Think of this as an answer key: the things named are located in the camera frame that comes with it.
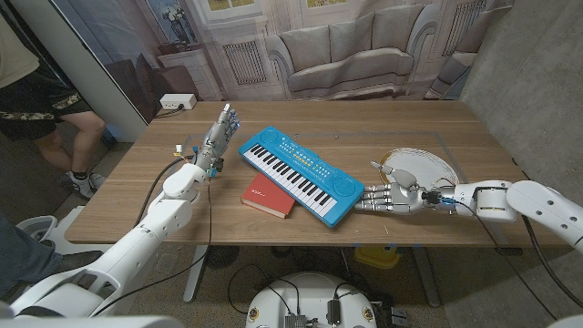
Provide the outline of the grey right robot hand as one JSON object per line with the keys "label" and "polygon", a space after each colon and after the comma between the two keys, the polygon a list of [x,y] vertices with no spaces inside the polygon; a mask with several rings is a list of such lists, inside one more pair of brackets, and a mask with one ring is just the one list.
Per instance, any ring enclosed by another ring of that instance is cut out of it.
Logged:
{"label": "grey right robot hand", "polygon": [[385,175],[392,176],[394,182],[366,187],[360,200],[353,206],[355,210],[412,215],[424,207],[422,193],[425,189],[418,185],[413,174],[375,161],[371,165]]}

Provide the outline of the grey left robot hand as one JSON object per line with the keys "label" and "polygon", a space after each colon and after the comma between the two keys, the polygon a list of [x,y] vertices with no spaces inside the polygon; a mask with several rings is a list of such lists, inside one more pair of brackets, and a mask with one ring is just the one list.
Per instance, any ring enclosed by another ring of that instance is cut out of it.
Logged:
{"label": "grey left robot hand", "polygon": [[239,127],[237,113],[227,103],[218,120],[205,134],[196,157],[196,165],[204,170],[209,169],[224,154],[231,137]]}

